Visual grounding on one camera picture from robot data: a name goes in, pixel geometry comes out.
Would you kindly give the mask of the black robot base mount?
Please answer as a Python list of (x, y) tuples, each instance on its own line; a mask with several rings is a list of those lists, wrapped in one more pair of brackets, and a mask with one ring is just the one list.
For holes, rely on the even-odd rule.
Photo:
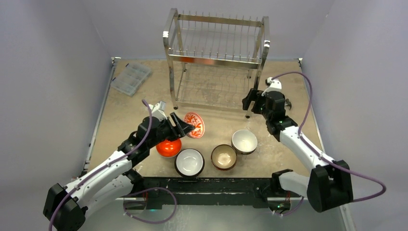
[(292, 193), (273, 184), (272, 178), (143, 177), (135, 170), (123, 173), (130, 179), (126, 208), (141, 202), (149, 210), (165, 205), (230, 205), (288, 209)]

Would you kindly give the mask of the brown bowl tan inside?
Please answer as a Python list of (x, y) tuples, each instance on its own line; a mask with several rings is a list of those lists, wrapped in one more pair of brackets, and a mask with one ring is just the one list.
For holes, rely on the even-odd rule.
[(218, 170), (231, 170), (237, 163), (237, 153), (230, 145), (218, 145), (212, 150), (211, 162)]

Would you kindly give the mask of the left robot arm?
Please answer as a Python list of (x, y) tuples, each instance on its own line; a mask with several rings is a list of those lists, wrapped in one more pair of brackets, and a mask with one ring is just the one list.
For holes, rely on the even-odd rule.
[(114, 199), (150, 191), (134, 167), (159, 143), (183, 138), (194, 129), (175, 113), (170, 117), (144, 118), (137, 130), (99, 166), (65, 186), (56, 183), (48, 190), (43, 209), (49, 220), (48, 229), (77, 231), (95, 210)]

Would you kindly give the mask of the orange floral patterned bowl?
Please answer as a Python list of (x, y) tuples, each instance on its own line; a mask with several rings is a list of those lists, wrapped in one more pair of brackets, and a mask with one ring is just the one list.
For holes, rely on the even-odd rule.
[(187, 135), (190, 138), (193, 139), (199, 139), (201, 138), (204, 133), (205, 133), (205, 124), (204, 124), (204, 120), (202, 119), (202, 117), (200, 115), (198, 115), (195, 112), (188, 112), (185, 116), (184, 116), (184, 122), (193, 125), (195, 127), (195, 129), (191, 132), (189, 132)]

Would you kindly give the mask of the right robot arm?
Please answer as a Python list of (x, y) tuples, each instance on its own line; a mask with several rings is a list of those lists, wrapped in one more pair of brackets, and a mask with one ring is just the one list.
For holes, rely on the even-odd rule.
[(311, 207), (323, 212), (353, 201), (353, 188), (349, 165), (336, 161), (309, 142), (299, 131), (298, 124), (286, 115), (285, 96), (278, 91), (263, 93), (250, 89), (242, 100), (243, 110), (251, 110), (266, 120), (267, 130), (278, 142), (291, 150), (309, 170), (309, 177), (290, 169), (272, 175), (270, 189), (281, 196), (292, 191), (308, 199)]

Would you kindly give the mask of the stainless steel dish rack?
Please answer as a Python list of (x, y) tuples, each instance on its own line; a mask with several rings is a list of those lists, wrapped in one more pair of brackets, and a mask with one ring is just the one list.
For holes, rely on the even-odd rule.
[(270, 48), (270, 19), (185, 13), (172, 8), (163, 30), (174, 109), (241, 111), (257, 89)]

